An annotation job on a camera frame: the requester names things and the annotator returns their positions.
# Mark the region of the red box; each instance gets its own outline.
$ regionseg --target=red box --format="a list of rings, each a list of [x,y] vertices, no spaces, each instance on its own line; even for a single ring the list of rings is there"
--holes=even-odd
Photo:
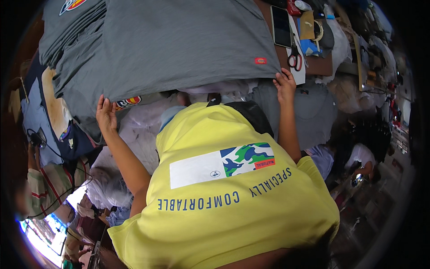
[[[295,6],[294,0],[287,0],[287,11],[291,16],[300,16],[301,14],[300,9]]]

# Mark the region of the clothing tag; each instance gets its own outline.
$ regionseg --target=clothing tag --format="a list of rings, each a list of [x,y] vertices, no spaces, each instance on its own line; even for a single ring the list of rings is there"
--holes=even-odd
[[[170,164],[170,188],[223,179],[275,165],[268,143],[253,143],[194,156]]]
[[[265,65],[267,64],[266,58],[255,58],[256,65]]]

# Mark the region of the hand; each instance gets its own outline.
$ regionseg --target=hand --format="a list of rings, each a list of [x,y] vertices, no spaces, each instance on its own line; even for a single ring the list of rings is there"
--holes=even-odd
[[[285,68],[281,68],[281,71],[282,74],[276,73],[276,79],[273,80],[273,84],[278,89],[278,101],[282,107],[293,104],[296,83],[290,71]]]
[[[104,98],[103,94],[100,95],[95,118],[101,133],[117,129],[116,108],[117,103],[111,103],[108,98]]]

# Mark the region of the smartphone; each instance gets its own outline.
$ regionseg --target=smartphone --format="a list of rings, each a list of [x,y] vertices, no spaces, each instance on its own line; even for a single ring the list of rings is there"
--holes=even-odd
[[[291,32],[288,11],[276,6],[270,6],[272,15],[273,42],[278,46],[291,48]]]

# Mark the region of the blue garment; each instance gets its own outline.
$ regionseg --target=blue garment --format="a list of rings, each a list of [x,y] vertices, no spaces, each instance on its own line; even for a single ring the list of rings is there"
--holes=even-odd
[[[310,157],[325,181],[332,170],[334,153],[323,145],[317,145],[306,151],[312,154]]]
[[[40,105],[43,106],[46,118],[48,119],[47,114],[47,108],[46,108],[46,101],[45,96],[43,94],[43,86],[42,86],[42,73],[45,71],[46,66],[43,66],[39,63],[39,52],[36,52],[33,61],[31,62],[30,68],[28,69],[27,76],[24,79],[24,86],[27,90],[27,94],[37,94],[32,93],[32,90],[38,91],[41,99]],[[38,81],[38,87],[34,84],[35,80]],[[21,100],[25,98],[24,91],[20,91],[20,98]],[[64,137],[63,141],[59,141],[57,137],[55,136],[54,130],[51,128],[51,123],[48,120],[48,126],[49,131],[46,131],[43,129],[43,132],[45,133],[45,136],[47,136],[47,133],[51,133],[50,136],[54,138],[55,144],[52,146],[49,144],[52,148],[59,150],[61,153],[60,155],[64,160],[67,161],[73,161],[79,158],[80,156],[84,154],[88,154],[94,150],[95,144],[91,142],[89,137],[86,135],[84,131],[82,131],[77,124],[74,122],[70,122],[68,126],[68,134]],[[70,148],[69,139],[73,139],[73,146]]]
[[[52,134],[51,125],[49,123],[45,108],[41,105],[42,98],[39,90],[39,79],[35,78],[33,85],[31,85],[30,93],[28,94],[29,103],[26,99],[21,101],[22,113],[24,115],[24,131],[33,129],[35,132],[42,128],[46,138],[46,143],[57,153],[60,150],[55,142],[56,138]],[[49,163],[62,164],[63,159],[57,156],[50,148],[45,147],[40,149],[40,165],[43,167]]]
[[[111,212],[110,216],[106,217],[109,226],[114,227],[123,224],[125,220],[130,218],[130,210],[118,207],[116,211]]]

